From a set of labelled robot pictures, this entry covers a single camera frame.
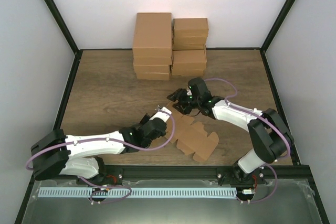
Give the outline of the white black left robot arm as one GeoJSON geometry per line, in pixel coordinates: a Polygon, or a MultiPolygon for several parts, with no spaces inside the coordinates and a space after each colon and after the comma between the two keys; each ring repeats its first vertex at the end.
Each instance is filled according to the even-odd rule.
{"type": "Polygon", "coordinates": [[[107,134],[76,136],[53,130],[31,147],[26,169],[35,180],[70,175],[102,184],[107,170],[100,155],[151,151],[152,141],[166,134],[169,119],[171,112],[162,108],[152,116],[146,114],[136,125],[107,134]]]}

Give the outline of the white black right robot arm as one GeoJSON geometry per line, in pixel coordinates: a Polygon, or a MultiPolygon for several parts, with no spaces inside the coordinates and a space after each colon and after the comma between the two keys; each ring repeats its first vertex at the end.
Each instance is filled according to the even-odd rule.
{"type": "Polygon", "coordinates": [[[248,182],[256,169],[291,154],[293,137],[274,109],[248,109],[230,102],[230,96],[212,95],[201,77],[191,79],[187,88],[177,89],[167,99],[184,115],[197,109],[204,116],[228,122],[249,133],[253,147],[233,165],[232,176],[238,183],[248,182]]]}

